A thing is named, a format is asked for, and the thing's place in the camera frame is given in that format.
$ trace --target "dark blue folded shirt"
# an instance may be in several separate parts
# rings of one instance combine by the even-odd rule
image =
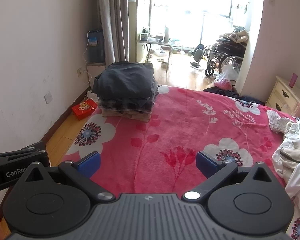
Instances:
[[[127,99],[151,96],[153,65],[120,61],[109,65],[94,79],[92,93],[99,98]]]

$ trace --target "light switch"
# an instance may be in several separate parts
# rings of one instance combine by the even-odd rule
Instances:
[[[49,104],[52,101],[52,95],[50,92],[44,96],[44,100],[46,101],[46,104]]]

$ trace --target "dark clothing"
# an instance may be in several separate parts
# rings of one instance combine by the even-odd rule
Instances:
[[[153,73],[152,64],[116,62],[95,77],[92,93],[106,99],[140,98],[142,105],[151,96]]]
[[[150,98],[146,101],[146,103],[143,106],[137,106],[125,99],[116,100],[99,98],[98,107],[118,112],[138,111],[140,113],[150,113],[152,111],[152,107],[154,106],[154,101],[158,93],[158,85],[153,78]]]
[[[218,95],[223,95],[223,96],[226,96],[226,97],[236,98],[236,99],[239,99],[239,100],[243,100],[243,101],[251,102],[251,103],[256,103],[256,104],[263,105],[263,106],[265,105],[264,102],[261,102],[258,99],[255,99],[255,98],[249,97],[249,96],[240,96],[238,93],[236,93],[232,90],[223,90],[223,89],[218,88],[218,87],[212,87],[212,88],[204,89],[203,91],[218,94]]]

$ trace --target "white towel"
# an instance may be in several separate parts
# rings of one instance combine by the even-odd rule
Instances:
[[[285,133],[287,131],[287,123],[293,122],[287,117],[280,117],[276,111],[268,110],[267,111],[269,119],[269,127],[273,132]]]

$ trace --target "drawer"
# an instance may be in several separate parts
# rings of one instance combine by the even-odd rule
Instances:
[[[276,93],[271,94],[270,98],[267,101],[267,105],[278,111],[291,114],[291,111],[287,108],[287,105],[279,99]]]
[[[275,92],[283,104],[288,104],[286,108],[292,112],[295,106],[297,105],[297,101],[295,100],[295,98],[280,82],[277,83],[277,86],[275,87]]]

